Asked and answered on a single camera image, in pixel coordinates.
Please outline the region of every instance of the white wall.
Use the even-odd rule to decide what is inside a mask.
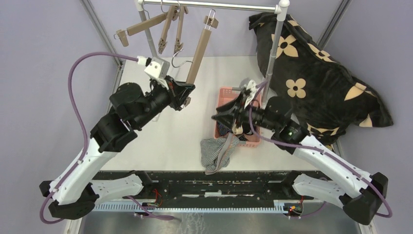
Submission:
[[[275,6],[278,0],[195,0],[211,1],[220,3],[248,4]],[[91,0],[97,15],[102,21],[105,29],[116,50],[125,55],[150,56],[150,50],[145,37],[141,32],[128,37],[129,46],[123,47],[119,40],[113,39],[113,34],[119,30],[126,30],[127,27],[141,22],[139,13],[133,0]],[[288,13],[297,20],[314,41],[317,41],[327,26],[328,21],[341,0],[291,0]],[[160,5],[145,5],[150,16],[161,14]],[[184,50],[180,57],[192,57],[198,44],[199,36],[204,28],[204,16],[208,15],[209,8],[189,7],[189,14],[184,17],[184,27],[181,41],[184,43]],[[248,17],[259,12],[235,11],[216,9],[216,18],[219,21],[217,29],[212,29],[211,39],[206,49],[205,56],[251,56],[255,55],[256,39],[253,31],[248,30]],[[175,45],[177,22],[173,21],[168,33],[168,44],[162,57],[172,57]],[[156,48],[161,37],[164,23],[151,28],[153,41]]]
[[[379,234],[413,229],[412,10],[411,0],[352,1],[325,49],[381,94],[394,119],[382,129],[350,127],[340,139],[353,164],[389,178],[394,216],[375,218]]]
[[[67,75],[78,57],[105,47],[78,0],[1,1],[0,36],[0,233],[61,233],[64,223],[39,220],[38,185],[55,179],[82,147]],[[75,71],[87,129],[106,112],[115,73],[108,57]]]

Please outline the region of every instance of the black pillow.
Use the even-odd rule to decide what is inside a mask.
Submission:
[[[257,60],[263,76],[276,16],[261,13],[249,17],[249,29],[257,36]],[[325,145],[345,134],[351,123],[361,127],[393,125],[379,94],[319,49],[290,15],[282,28],[270,88],[290,102],[300,125]]]

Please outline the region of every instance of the pink basket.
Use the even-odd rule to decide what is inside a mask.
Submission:
[[[234,100],[235,98],[238,97],[239,94],[240,94],[240,88],[221,87],[219,97],[218,97],[217,107],[222,106],[222,105]],[[257,101],[261,105],[261,95],[257,96]],[[218,125],[217,124],[215,124],[215,131],[214,132],[215,132],[215,134],[214,134],[215,139],[221,137],[221,136],[219,136],[219,133],[218,133]],[[257,133],[258,134],[261,133],[260,128],[257,128]],[[251,135],[251,136],[244,135],[244,136],[248,139],[248,141],[241,140],[240,143],[238,144],[238,146],[255,148],[261,142],[261,139],[256,135]]]

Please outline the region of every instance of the purple cable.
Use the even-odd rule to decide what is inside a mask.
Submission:
[[[134,203],[136,203],[145,213],[147,213],[149,216],[149,218],[157,218],[163,221],[171,221],[174,220],[175,217],[170,216],[170,215],[154,215],[152,214],[152,212],[149,212],[147,209],[145,209],[145,207],[143,207],[141,204],[139,204],[139,202],[137,200],[135,200],[135,198],[133,198],[132,196],[127,196],[127,198],[129,198],[130,200],[132,200]]]
[[[261,84],[257,85],[256,87],[258,88],[257,93],[254,96],[253,101],[257,98],[258,94],[263,90],[263,88],[265,87],[267,81],[262,82]],[[386,201],[386,199],[383,197],[383,195],[380,193],[380,191],[368,180],[366,180],[365,178],[361,177],[361,175],[359,173],[357,173],[355,170],[353,170],[351,167],[347,166],[345,163],[343,163],[342,161],[338,160],[337,158],[335,158],[334,156],[332,156],[330,153],[325,152],[322,149],[319,149],[317,147],[313,147],[313,146],[306,146],[306,145],[296,145],[296,144],[289,144],[289,143],[285,143],[285,142],[281,142],[281,141],[277,141],[277,140],[272,140],[266,137],[261,136],[260,134],[258,134],[257,132],[255,132],[253,124],[252,124],[252,108],[249,108],[249,126],[251,128],[252,133],[254,133],[255,135],[257,135],[259,138],[274,143],[276,145],[281,145],[284,147],[293,147],[293,148],[302,148],[302,149],[308,149],[308,150],[314,150],[317,152],[320,152],[322,154],[327,155],[329,158],[331,158],[332,160],[334,160],[335,162],[337,162],[338,164],[340,164],[341,166],[343,166],[345,169],[347,169],[348,171],[350,171],[351,173],[353,173],[355,176],[357,176],[359,179],[361,179],[361,181],[363,181],[364,183],[366,183],[370,188],[373,189],[373,191],[377,194],[377,196],[380,198],[380,200],[383,202],[384,206],[386,207],[387,211],[389,212],[388,214],[381,214],[381,213],[377,213],[377,216],[380,217],[384,217],[384,218],[390,218],[393,216],[393,211],[390,208],[389,203]]]
[[[73,72],[75,71],[76,67],[79,65],[80,62],[82,62],[84,59],[87,59],[89,57],[96,56],[96,55],[105,55],[105,56],[118,57],[118,58],[122,58],[122,59],[132,60],[132,61],[135,61],[135,62],[138,61],[137,58],[133,58],[133,57],[125,56],[125,55],[117,55],[117,54],[112,54],[112,53],[108,53],[108,52],[93,52],[93,53],[89,53],[89,54],[86,54],[86,55],[83,55],[82,57],[80,57],[78,60],[76,60],[76,62],[73,64],[72,68],[70,69],[69,77],[68,77],[68,80],[67,80],[67,85],[68,85],[68,89],[69,89],[69,98],[70,98],[70,102],[72,103],[73,110],[75,111],[77,120],[79,121],[80,127],[82,128],[82,133],[83,133],[83,150],[82,150],[82,153],[80,154],[80,157],[78,159],[79,161],[81,161],[86,155],[86,151],[88,150],[88,146],[89,146],[89,139],[88,139],[88,133],[86,131],[86,127],[83,124],[82,118],[80,117],[80,114],[79,114],[79,110],[77,109],[77,106],[76,106],[76,103],[75,103],[75,98],[73,97],[72,78],[73,78]],[[59,187],[62,185],[62,183],[67,179],[67,177],[69,177],[69,175],[75,170],[75,168],[78,165],[79,165],[78,163],[75,163],[68,170],[68,172],[62,177],[62,179],[56,184],[54,189],[58,190]],[[41,208],[40,208],[40,213],[39,213],[40,220],[45,224],[55,224],[55,223],[61,222],[63,220],[63,219],[57,219],[57,220],[54,220],[54,221],[48,221],[44,218],[44,209],[46,207],[47,201],[54,194],[55,194],[54,191],[50,192],[49,195],[44,200],[44,202],[43,202],[43,204],[41,205]]]

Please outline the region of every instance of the purple hose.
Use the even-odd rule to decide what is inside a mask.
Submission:
[[[263,88],[265,87],[267,81],[262,82],[261,84],[257,85],[258,91],[255,94],[254,100],[257,98],[258,94],[263,90]],[[274,143],[276,145],[281,145],[281,146],[285,146],[285,147],[293,147],[293,148],[302,148],[302,149],[308,149],[308,150],[314,150],[317,152],[320,152],[322,154],[327,155],[329,158],[331,158],[332,160],[334,160],[335,162],[337,162],[338,164],[340,164],[341,166],[343,166],[345,169],[347,169],[348,171],[350,171],[351,173],[353,173],[355,176],[357,176],[359,179],[361,179],[361,181],[363,181],[364,183],[366,183],[368,186],[370,186],[370,188],[373,189],[373,191],[377,194],[377,196],[380,198],[380,200],[383,202],[384,206],[386,207],[387,211],[389,212],[388,214],[380,214],[377,213],[377,216],[380,217],[384,217],[384,218],[390,218],[393,216],[393,211],[390,208],[389,203],[386,201],[386,199],[383,197],[383,195],[380,193],[380,191],[372,184],[370,183],[368,180],[366,180],[365,178],[361,177],[361,175],[359,173],[357,173],[355,170],[353,170],[351,167],[347,166],[345,163],[343,163],[342,161],[338,160],[337,158],[335,158],[334,156],[332,156],[330,153],[325,152],[322,149],[319,149],[317,147],[313,147],[313,146],[306,146],[306,145],[296,145],[296,144],[289,144],[289,143],[285,143],[285,142],[281,142],[281,141],[277,141],[277,140],[272,140],[266,137],[263,137],[261,135],[259,135],[257,132],[255,132],[253,124],[252,124],[252,108],[249,108],[249,126],[251,128],[251,131],[257,135],[259,138]]]
[[[141,204],[139,204],[139,202],[135,200],[135,198],[133,198],[132,196],[127,196],[127,198],[129,198],[134,203],[136,203],[145,213],[149,215],[148,217],[150,218],[157,218],[157,219],[164,220],[164,221],[171,221],[175,219],[175,217],[170,216],[170,215],[154,215],[151,212],[149,212],[147,209],[145,209],[145,207],[143,207]]]
[[[137,58],[133,58],[133,57],[125,56],[125,55],[117,55],[117,54],[112,54],[112,53],[108,53],[108,52],[93,52],[93,53],[89,53],[89,54],[86,54],[86,55],[83,55],[82,57],[80,57],[78,60],[76,60],[76,62],[73,64],[72,68],[70,69],[69,77],[68,77],[68,80],[67,80],[67,85],[68,85],[68,89],[69,89],[69,98],[70,98],[70,102],[72,103],[73,110],[75,111],[77,120],[79,121],[80,127],[82,128],[82,133],[83,133],[83,150],[82,150],[82,153],[80,154],[80,157],[78,159],[79,161],[81,161],[85,157],[85,154],[86,154],[86,152],[88,150],[88,146],[89,146],[89,139],[88,139],[88,133],[86,131],[86,127],[83,124],[82,118],[80,117],[80,114],[79,114],[79,110],[77,109],[77,106],[76,106],[76,103],[75,103],[75,98],[73,97],[72,78],[73,78],[73,72],[75,71],[76,67],[79,65],[80,62],[82,62],[84,59],[87,59],[89,57],[96,56],[96,55],[112,56],[112,57],[118,57],[118,58],[138,62]],[[68,170],[68,172],[56,184],[54,189],[58,190],[59,187],[62,185],[62,183],[67,179],[67,177],[69,177],[69,175],[75,170],[75,168],[78,165],[79,165],[78,163],[73,164],[73,166]],[[61,222],[63,220],[63,219],[57,219],[57,220],[54,220],[54,221],[48,221],[44,218],[44,209],[46,207],[47,201],[54,194],[55,194],[54,191],[50,192],[49,195],[44,200],[44,202],[43,202],[43,204],[41,205],[41,208],[40,208],[40,213],[39,213],[40,220],[45,224],[55,224],[55,223]]]

